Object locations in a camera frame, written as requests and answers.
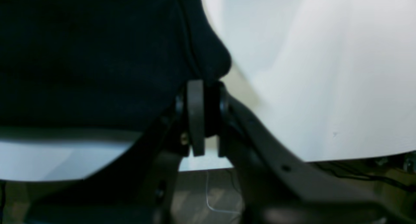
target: wooden floor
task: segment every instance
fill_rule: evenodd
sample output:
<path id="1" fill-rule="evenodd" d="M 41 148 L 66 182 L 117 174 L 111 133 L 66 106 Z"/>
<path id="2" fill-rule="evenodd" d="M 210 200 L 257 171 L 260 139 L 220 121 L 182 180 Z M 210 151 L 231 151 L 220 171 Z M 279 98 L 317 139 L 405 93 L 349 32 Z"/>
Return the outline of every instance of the wooden floor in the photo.
<path id="1" fill-rule="evenodd" d="M 346 173 L 331 167 L 328 163 L 320 163 L 320 165 L 325 168 L 332 168 L 340 174 Z M 365 166 L 359 162 L 352 162 L 352 165 L 356 168 L 361 166 L 363 172 L 369 173 Z M 209 173 L 208 196 L 206 195 L 207 173 Z M 416 184 L 415 175 L 408 175 L 393 169 L 373 170 L 371 173 L 385 175 L 405 184 Z M 402 212 L 407 216 L 414 216 L 416 193 L 404 192 L 382 182 L 342 180 L 375 193 L 391 209 Z M 59 182 L 39 185 L 8 182 L 4 223 L 22 224 L 30 200 L 42 197 L 67 185 L 70 185 L 70 183 Z M 171 213 L 177 224 L 237 224 L 239 220 L 238 212 L 241 212 L 244 208 L 239 189 L 238 180 L 233 169 L 182 172 L 178 176 Z M 211 208 L 222 212 L 216 212 L 208 208 L 207 197 Z"/>

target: white cable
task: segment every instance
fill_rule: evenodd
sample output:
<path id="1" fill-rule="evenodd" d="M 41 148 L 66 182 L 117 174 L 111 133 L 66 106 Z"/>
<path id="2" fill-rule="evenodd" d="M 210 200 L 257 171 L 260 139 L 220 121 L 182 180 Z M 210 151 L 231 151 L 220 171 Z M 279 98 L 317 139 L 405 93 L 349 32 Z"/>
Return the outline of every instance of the white cable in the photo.
<path id="1" fill-rule="evenodd" d="M 208 181 L 209 181 L 209 172 L 207 171 L 207 183 L 206 183 L 206 187 L 205 187 L 205 197 L 206 197 L 206 200 L 207 200 L 208 209 L 210 209 L 211 211 L 214 211 L 214 212 L 241 215 L 241 212 L 229 211 L 229 210 L 221 210 L 221 209 L 214 209 L 213 207 L 211 207 L 211 205 L 209 205 L 209 203 L 208 203 Z"/>

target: dark fabric seat cushion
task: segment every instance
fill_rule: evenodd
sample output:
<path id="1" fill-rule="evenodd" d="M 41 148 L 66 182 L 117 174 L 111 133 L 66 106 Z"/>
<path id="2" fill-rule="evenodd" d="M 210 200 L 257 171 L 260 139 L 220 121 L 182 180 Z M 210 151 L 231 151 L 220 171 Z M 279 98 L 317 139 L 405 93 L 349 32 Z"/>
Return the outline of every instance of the dark fabric seat cushion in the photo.
<path id="1" fill-rule="evenodd" d="M 0 0 L 0 125 L 144 130 L 230 69 L 201 0 Z"/>

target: black cable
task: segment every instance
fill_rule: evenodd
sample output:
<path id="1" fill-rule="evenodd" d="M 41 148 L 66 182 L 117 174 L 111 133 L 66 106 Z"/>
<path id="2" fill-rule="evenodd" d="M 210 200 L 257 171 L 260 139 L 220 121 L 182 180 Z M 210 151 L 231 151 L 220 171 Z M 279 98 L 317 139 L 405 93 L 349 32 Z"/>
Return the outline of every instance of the black cable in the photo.
<path id="1" fill-rule="evenodd" d="M 226 172 L 228 172 L 228 173 L 230 174 L 230 177 L 231 177 L 231 183 L 232 183 L 232 185 L 233 185 L 234 190 L 235 190 L 237 193 L 241 194 L 241 191 L 239 191 L 239 190 L 237 189 L 237 187 L 236 187 L 236 185 L 235 185 L 235 183 L 234 183 L 233 172 L 231 172 L 229 169 L 226 169 Z"/>
<path id="2" fill-rule="evenodd" d="M 391 186 L 398 187 L 398 188 L 400 188 L 402 190 L 405 190 L 405 191 L 408 191 L 408 192 L 415 192 L 416 191 L 416 187 L 414 185 L 407 186 L 407 185 L 405 185 L 405 184 L 403 184 L 403 183 L 401 183 L 397 180 L 394 180 L 392 178 L 388 178 L 388 177 L 384 177 L 384 176 L 377 176 L 377 175 L 366 175 L 363 172 L 360 172 L 355 168 L 351 168 L 350 166 L 343 165 L 341 163 L 339 163 L 339 164 L 332 163 L 332 165 L 337 166 L 338 168 L 344 169 L 345 171 L 348 171 L 350 173 L 351 173 L 351 170 L 355 170 L 356 173 L 357 173 L 356 176 L 366 177 L 366 178 L 371 179 L 371 181 L 382 181 L 382 182 L 387 183 Z"/>
<path id="3" fill-rule="evenodd" d="M 6 206 L 6 181 L 0 181 L 1 202 L 0 202 L 0 224 L 3 224 L 4 207 Z"/>
<path id="4" fill-rule="evenodd" d="M 374 176 L 374 175 L 365 175 L 363 173 L 360 172 L 361 175 L 353 175 L 353 176 L 345 176 L 345 175 L 338 175 L 334 170 L 332 169 L 328 169 L 328 168 L 323 168 L 322 166 L 316 164 L 316 166 L 318 166 L 318 168 L 320 168 L 321 170 L 324 171 L 328 171 L 330 172 L 332 175 L 334 175 L 337 178 L 347 178 L 347 179 L 354 179 L 354 180 L 360 180 L 360 181 L 381 181 L 384 182 L 390 186 L 394 186 L 397 187 L 401 190 L 407 191 L 407 192 L 415 192 L 416 191 L 416 186 L 410 185 L 407 186 L 397 180 L 394 180 L 392 178 L 387 178 L 384 176 Z"/>

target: hole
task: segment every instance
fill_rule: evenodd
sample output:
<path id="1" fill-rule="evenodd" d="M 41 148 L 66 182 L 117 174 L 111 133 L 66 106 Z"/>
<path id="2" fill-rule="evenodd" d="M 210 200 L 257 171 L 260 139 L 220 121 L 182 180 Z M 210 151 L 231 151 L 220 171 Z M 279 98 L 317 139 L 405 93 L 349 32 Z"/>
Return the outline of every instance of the hole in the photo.
<path id="1" fill-rule="evenodd" d="M 159 186 L 155 191 L 156 203 L 157 204 L 162 203 L 163 199 L 165 198 L 165 195 L 166 195 L 166 181 L 160 181 Z"/>
<path id="2" fill-rule="evenodd" d="M 282 170 L 285 172 L 290 172 L 292 169 L 288 165 L 282 165 Z"/>

